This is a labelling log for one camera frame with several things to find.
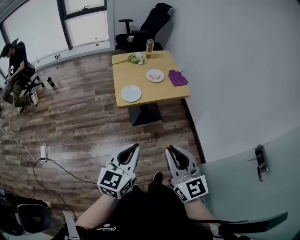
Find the wall outlet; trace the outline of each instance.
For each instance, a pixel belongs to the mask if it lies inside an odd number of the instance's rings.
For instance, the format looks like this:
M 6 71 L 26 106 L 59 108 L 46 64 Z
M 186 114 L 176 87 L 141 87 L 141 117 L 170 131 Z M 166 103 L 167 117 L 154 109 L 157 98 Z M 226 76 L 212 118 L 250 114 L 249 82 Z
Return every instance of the wall outlet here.
M 47 158 L 47 149 L 46 146 L 41 146 L 41 158 Z
M 55 57 L 55 59 L 60 58 L 60 53 L 56 54 L 54 57 Z

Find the power strip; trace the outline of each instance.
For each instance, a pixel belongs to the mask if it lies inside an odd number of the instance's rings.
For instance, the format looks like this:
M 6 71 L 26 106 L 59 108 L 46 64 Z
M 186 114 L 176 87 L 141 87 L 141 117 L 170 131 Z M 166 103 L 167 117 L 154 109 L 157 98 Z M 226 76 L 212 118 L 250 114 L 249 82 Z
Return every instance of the power strip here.
M 44 144 L 43 146 L 41 146 L 41 158 L 48 158 L 47 156 L 47 147 Z

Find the black chair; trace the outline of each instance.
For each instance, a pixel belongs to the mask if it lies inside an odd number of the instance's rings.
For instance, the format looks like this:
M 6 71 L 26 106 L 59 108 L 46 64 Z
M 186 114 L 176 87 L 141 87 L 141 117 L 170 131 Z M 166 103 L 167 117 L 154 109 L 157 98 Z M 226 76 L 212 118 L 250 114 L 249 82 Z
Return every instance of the black chair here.
M 131 31 L 129 22 L 132 19 L 120 19 L 120 23 L 126 24 L 126 34 L 119 34 L 116 36 L 117 45 L 127 52 L 141 52 L 146 50 L 147 39 L 154 39 L 158 31 L 170 20 L 168 12 L 172 6 L 165 3 L 158 3 L 154 9 L 151 10 L 141 30 Z M 134 36 L 132 43 L 127 41 L 128 36 Z M 162 50 L 160 44 L 154 44 L 154 50 Z
M 25 90 L 24 95 L 26 95 L 28 92 L 31 92 L 33 88 L 35 88 L 39 85 L 44 87 L 45 85 L 43 82 L 35 83 L 36 80 L 40 81 L 40 78 L 38 75 L 36 75 L 36 77 L 33 80 L 31 80 L 31 77 L 34 75 L 36 70 L 35 70 L 34 66 L 32 66 L 27 60 L 26 47 L 25 47 L 24 42 L 21 41 L 21 42 L 17 43 L 18 40 L 19 40 L 18 38 L 16 40 L 14 40 L 12 42 L 12 45 L 14 48 L 17 48 L 18 50 L 20 50 L 24 57 L 25 68 L 21 72 L 21 74 L 27 80 L 27 82 L 25 83 L 24 88 L 23 88 L 23 90 Z

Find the white plate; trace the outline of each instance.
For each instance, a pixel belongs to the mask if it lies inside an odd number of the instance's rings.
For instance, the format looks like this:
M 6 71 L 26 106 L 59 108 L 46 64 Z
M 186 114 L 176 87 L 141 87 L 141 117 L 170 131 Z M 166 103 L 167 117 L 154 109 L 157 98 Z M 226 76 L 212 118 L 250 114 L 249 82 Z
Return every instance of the white plate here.
M 150 69 L 146 73 L 146 78 L 151 82 L 159 83 L 165 78 L 165 75 L 158 69 Z
M 121 96 L 126 102 L 135 102 L 142 96 L 142 91 L 135 85 L 128 85 L 121 91 Z

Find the wooden table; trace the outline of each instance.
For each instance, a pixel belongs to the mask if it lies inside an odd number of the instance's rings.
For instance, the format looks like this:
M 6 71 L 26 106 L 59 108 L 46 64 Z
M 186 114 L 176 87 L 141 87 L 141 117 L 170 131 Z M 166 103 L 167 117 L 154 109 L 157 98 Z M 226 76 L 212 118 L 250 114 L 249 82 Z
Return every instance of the wooden table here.
M 112 72 L 117 106 L 128 107 L 133 126 L 162 119 L 156 102 L 191 96 L 188 85 L 174 87 L 168 76 L 169 70 L 179 71 L 169 51 L 154 51 L 151 59 L 147 59 L 143 65 L 131 62 L 115 64 L 126 60 L 131 54 L 112 56 Z M 162 82 L 151 82 L 146 78 L 146 72 L 153 68 L 164 73 Z M 129 103 L 122 99 L 121 91 L 128 85 L 136 85 L 142 90 L 142 97 L 138 101 Z

